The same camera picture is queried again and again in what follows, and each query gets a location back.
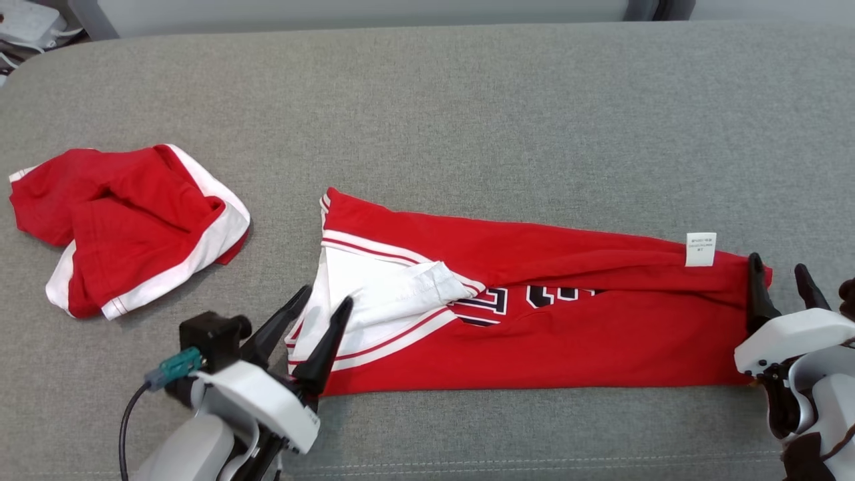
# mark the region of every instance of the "red stripe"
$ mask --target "red stripe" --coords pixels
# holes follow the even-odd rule
[[[414,325],[413,327],[407,329],[406,331],[404,331],[401,334],[393,337],[392,339],[389,339],[388,341],[381,342],[380,344],[378,344],[378,345],[376,345],[370,349],[366,349],[366,350],[360,351],[358,353],[346,354],[344,356],[336,356],[335,360],[356,358],[356,357],[361,356],[363,354],[367,354],[367,353],[371,353],[373,351],[376,351],[377,349],[380,349],[381,347],[384,347],[384,346],[386,346],[392,342],[397,341],[401,337],[408,335],[410,332],[412,332],[412,331],[418,329],[419,327],[423,326],[427,321],[439,316],[440,314],[442,314],[443,312],[446,312],[446,311],[448,311],[447,308],[442,308],[442,309],[438,310],[437,312],[434,312],[430,316],[427,316],[426,318],[422,319],[421,321],[419,321],[418,324]],[[291,361],[291,360],[289,360],[288,364],[297,365],[297,364],[300,364],[301,362],[303,362],[303,361]]]
[[[333,244],[339,244],[341,246],[348,246],[350,248],[357,249],[358,251],[367,252],[369,254],[374,254],[374,255],[388,257],[388,258],[399,258],[401,260],[405,260],[405,261],[412,263],[412,264],[419,264],[415,260],[408,258],[408,257],[399,256],[397,254],[388,254],[385,252],[372,251],[371,249],[366,249],[365,247],[356,246],[356,245],[351,244],[349,242],[342,242],[341,240],[330,239],[328,237],[324,237],[323,239],[321,239],[321,242],[332,242]]]
[[[303,319],[300,319],[300,324],[297,324],[297,329],[294,331],[292,339],[297,339],[297,336],[300,335],[300,330],[303,328]]]

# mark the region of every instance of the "care label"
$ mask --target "care label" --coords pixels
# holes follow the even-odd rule
[[[686,267],[710,266],[715,259],[715,232],[690,232],[686,234]]]

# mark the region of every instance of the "white trim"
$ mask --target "white trim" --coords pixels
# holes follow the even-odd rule
[[[338,230],[324,229],[322,237],[326,238],[326,239],[331,239],[333,241],[347,242],[348,244],[352,244],[354,246],[361,247],[364,249],[368,249],[368,250],[374,251],[374,252],[379,252],[379,253],[365,252],[365,251],[360,250],[360,249],[354,249],[350,246],[343,246],[343,245],[335,243],[335,242],[325,242],[322,240],[321,245],[324,247],[331,247],[333,249],[340,249],[342,251],[352,252],[355,254],[360,254],[363,256],[371,257],[371,258],[377,258],[380,260],[394,262],[397,264],[413,265],[413,263],[408,262],[407,260],[404,260],[404,259],[398,258],[398,257],[392,257],[392,256],[401,256],[401,257],[409,258],[409,259],[412,259],[413,261],[415,261],[416,264],[433,262],[434,260],[436,260],[436,259],[426,258],[423,255],[421,255],[420,253],[411,251],[410,249],[404,249],[402,247],[392,246],[389,244],[384,244],[382,242],[376,242],[374,240],[368,240],[368,239],[365,239],[364,237],[359,237],[359,236],[353,235],[353,234],[347,234],[345,232],[340,232]],[[464,285],[464,287],[472,286],[473,288],[475,288],[475,290],[473,290],[472,288],[466,287],[466,290],[471,292],[473,294],[473,296],[480,294],[481,292],[484,291],[484,289],[486,289],[486,286],[481,282],[478,282],[474,279],[469,279],[466,276],[461,276],[460,274],[457,274],[455,271],[452,271],[451,273],[454,275],[454,277],[461,284]]]
[[[426,258],[420,253],[413,252],[409,249],[404,249],[402,247],[390,246],[389,244],[384,244],[382,242],[375,242],[373,240],[368,240],[363,237],[359,237],[353,234],[347,234],[345,232],[339,232],[338,230],[324,229],[323,236],[327,239],[332,239],[334,241],[347,242],[348,244],[353,244],[354,246],[359,246],[370,251],[382,252],[384,254],[390,254],[395,256],[402,256],[406,258],[410,258],[414,261],[415,264],[423,264],[426,262],[433,262],[435,259]],[[343,247],[340,244],[332,244],[331,247],[340,248]],[[360,251],[359,253],[365,255],[371,255],[368,252]]]
[[[443,309],[444,311],[438,314],[435,318],[427,321],[417,329],[408,332],[406,335],[399,337],[383,347],[379,347],[365,354],[359,354],[356,357],[336,360],[333,362],[333,371],[341,371],[342,369],[356,367],[380,358],[385,358],[389,354],[396,353],[397,351],[408,347],[410,344],[420,341],[422,338],[432,334],[435,330],[457,319],[454,312],[449,311],[447,308]]]
[[[434,314],[442,311],[443,309],[448,309],[448,307],[447,306],[435,307],[434,309],[431,309],[430,311],[424,312],[423,314],[420,314],[418,316],[411,316],[412,318],[415,318],[415,319],[410,320],[405,326],[401,327],[398,330],[390,332],[390,333],[386,334],[385,336],[378,337],[377,339],[374,339],[373,341],[371,341],[370,344],[366,344],[365,346],[360,346],[359,349],[356,351],[353,351],[353,350],[347,351],[347,350],[345,350],[344,347],[339,347],[339,351],[336,353],[335,359],[339,359],[339,358],[344,357],[344,356],[358,356],[358,355],[361,355],[361,354],[365,353],[366,351],[370,351],[371,349],[374,349],[377,346],[384,344],[386,342],[391,343],[392,340],[397,340],[399,336],[404,337],[404,333],[407,332],[408,330],[412,329],[413,326],[418,325],[419,323],[421,323],[425,319],[433,316]],[[347,336],[347,335],[352,336],[352,333],[351,332],[345,332],[345,336]],[[317,340],[315,340],[315,345],[317,344],[317,342],[320,342],[320,337],[317,338]],[[303,362],[310,356],[310,354],[311,354],[311,352],[303,353],[302,355],[299,355],[299,356],[297,356],[297,355],[291,356],[291,354],[289,353],[288,362],[290,362],[290,363]]]
[[[335,242],[326,242],[324,240],[321,241],[321,247],[327,247],[330,249],[338,249],[344,252],[350,252],[351,254],[358,254],[367,258],[375,258],[377,260],[383,260],[386,262],[391,262],[394,264],[401,264],[406,266],[416,265],[417,263],[412,263],[402,258],[394,258],[389,256],[384,256],[382,254],[374,254],[371,252],[365,252],[363,249],[359,247],[351,247],[351,246],[342,246],[341,244],[337,244]]]
[[[216,180],[210,172],[205,170],[205,167],[202,167],[196,159],[190,157],[187,152],[182,151],[179,147],[172,144],[165,145],[172,149],[172,152],[175,153],[175,156],[184,165],[187,173],[190,174],[190,177],[192,177],[193,181],[196,182],[196,185],[199,186],[199,190],[202,191],[204,196],[215,196],[220,198],[220,200],[234,206],[234,208],[246,218],[246,222],[250,221],[250,212],[246,210],[244,203],[238,199],[237,195],[234,195],[228,187],[222,185],[222,182]]]
[[[72,318],[74,315],[68,310],[68,283],[74,273],[74,252],[76,251],[77,242],[72,240],[62,251],[62,256],[53,274],[50,275],[50,280],[44,286],[44,293],[47,294],[50,303],[64,310]]]
[[[166,269],[130,291],[111,299],[101,306],[101,312],[107,319],[115,319],[125,312],[161,297],[217,260],[243,237],[249,226],[249,219],[226,202],[225,210],[205,229],[187,258],[175,267]]]
[[[392,342],[389,342],[383,347],[372,348],[366,347],[366,349],[373,349],[366,353],[357,353],[357,355],[346,354],[349,356],[347,359],[336,359],[333,362],[333,371],[341,371],[343,369],[349,369],[351,367],[356,367],[358,365],[364,365],[369,362],[375,361],[380,358],[384,358],[389,354],[396,353],[405,347],[413,344],[416,341],[420,341],[424,337],[427,337],[429,334],[432,334],[435,330],[445,326],[446,324],[457,319],[457,315],[454,314],[447,307],[440,307],[438,309],[433,309],[430,312],[426,313],[424,316],[421,316],[417,322],[414,324],[420,323],[425,318],[429,318],[437,314],[436,317],[422,324],[418,328],[408,332],[407,334],[400,336],[398,339],[395,339]],[[304,362],[306,359],[290,359],[288,360],[288,371],[293,371],[294,367],[297,366],[298,363]]]
[[[12,182],[17,182],[17,181],[23,179],[24,175],[29,174],[36,167],[38,167],[38,165],[33,165],[32,167],[27,167],[26,169],[18,170],[17,172],[15,172],[14,174],[9,176],[9,183],[11,184]]]
[[[323,199],[318,200],[318,204],[321,205],[321,233],[323,233],[323,226],[327,223],[327,214],[329,213],[329,210],[323,204]]]

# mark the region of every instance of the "couch cushion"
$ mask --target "couch cushion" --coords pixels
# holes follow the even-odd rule
[[[0,89],[4,171],[174,143],[253,225],[230,265],[116,321],[75,321],[44,297],[60,251],[0,206],[0,479],[118,478],[122,411],[177,350],[178,323],[205,310],[259,323],[312,279],[327,186],[442,215],[715,231],[777,268],[783,311],[799,308],[798,262],[833,297],[855,275],[853,45],[852,30],[813,25],[536,25],[117,40],[27,62]],[[357,395],[321,404],[321,438],[286,471],[782,478],[764,411],[747,387]],[[143,396],[129,466],[188,416]]]

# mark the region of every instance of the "folded jersey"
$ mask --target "folded jersey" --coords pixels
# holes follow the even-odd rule
[[[18,229],[67,246],[48,300],[76,318],[145,305],[240,250],[250,213],[175,145],[74,149],[9,177]]]
[[[393,212],[332,188],[321,221],[286,345],[293,368],[353,297],[330,395],[746,381],[746,258],[686,267],[666,240]]]

